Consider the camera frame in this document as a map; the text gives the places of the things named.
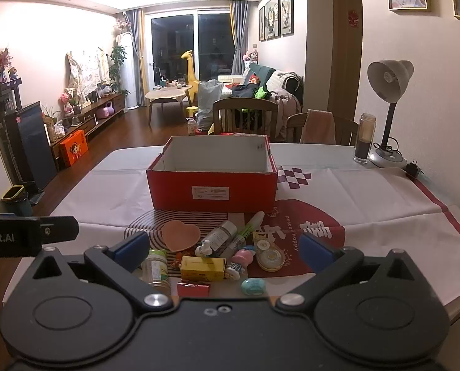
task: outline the yellow stool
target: yellow stool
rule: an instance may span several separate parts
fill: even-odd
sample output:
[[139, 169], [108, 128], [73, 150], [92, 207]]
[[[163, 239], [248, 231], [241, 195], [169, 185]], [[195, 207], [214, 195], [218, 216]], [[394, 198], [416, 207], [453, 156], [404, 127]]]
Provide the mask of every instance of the yellow stool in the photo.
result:
[[194, 117], [194, 113], [199, 110], [197, 106], [189, 106], [187, 107], [187, 112], [189, 113], [189, 118]]

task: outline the metal screw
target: metal screw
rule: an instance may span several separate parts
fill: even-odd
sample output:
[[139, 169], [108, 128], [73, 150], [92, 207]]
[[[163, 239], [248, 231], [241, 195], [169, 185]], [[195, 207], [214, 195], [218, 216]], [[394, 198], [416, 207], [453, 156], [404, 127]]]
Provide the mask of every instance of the metal screw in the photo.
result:
[[304, 296], [297, 294], [297, 293], [288, 293], [284, 294], [283, 296], [280, 297], [280, 301], [282, 304], [288, 305], [288, 306], [298, 306], [303, 304], [306, 299]]
[[221, 305], [221, 306], [218, 307], [218, 311], [220, 313], [229, 313], [231, 310], [232, 310], [232, 307], [230, 307], [228, 305]]
[[169, 298], [164, 294], [149, 294], [148, 296], [144, 297], [144, 302], [146, 305], [150, 307], [162, 307], [167, 304]]
[[204, 315], [207, 315], [209, 317], [215, 317], [218, 315], [218, 311], [216, 311], [214, 308], [206, 308], [204, 310]]

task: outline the lamp shade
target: lamp shade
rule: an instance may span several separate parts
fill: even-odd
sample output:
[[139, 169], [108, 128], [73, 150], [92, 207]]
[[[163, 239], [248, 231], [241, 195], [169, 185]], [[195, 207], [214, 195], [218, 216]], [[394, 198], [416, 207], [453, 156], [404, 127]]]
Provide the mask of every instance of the lamp shade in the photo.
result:
[[414, 73], [410, 61], [382, 60], [368, 66], [368, 79], [374, 92], [385, 102], [396, 103], [405, 93]]

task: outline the sliding glass door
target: sliding glass door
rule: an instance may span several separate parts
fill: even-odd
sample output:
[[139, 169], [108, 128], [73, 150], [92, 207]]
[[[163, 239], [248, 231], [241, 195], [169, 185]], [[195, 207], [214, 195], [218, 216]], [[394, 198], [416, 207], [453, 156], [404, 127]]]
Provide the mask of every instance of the sliding glass door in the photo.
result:
[[190, 61], [181, 56], [192, 50], [192, 69], [198, 80], [232, 73], [233, 45], [228, 10], [178, 11], [147, 15], [145, 45], [149, 89], [161, 79], [185, 78]]

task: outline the red stripe on tablecloth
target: red stripe on tablecloth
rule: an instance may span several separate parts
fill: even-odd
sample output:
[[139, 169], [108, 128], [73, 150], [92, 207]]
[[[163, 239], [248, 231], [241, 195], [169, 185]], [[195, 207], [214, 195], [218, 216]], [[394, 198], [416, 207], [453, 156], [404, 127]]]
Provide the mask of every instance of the red stripe on tablecloth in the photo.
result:
[[448, 206], [446, 206], [443, 202], [441, 202], [438, 198], [436, 198], [430, 190], [427, 189], [427, 187], [422, 184], [419, 180], [415, 179], [412, 180], [414, 184], [424, 193], [426, 197], [429, 198], [429, 200], [438, 205], [441, 208], [441, 211], [445, 214], [446, 218], [448, 221], [451, 223], [451, 225], [455, 228], [458, 234], [460, 234], [460, 223], [455, 219], [455, 217], [452, 215], [452, 213], [448, 210]]

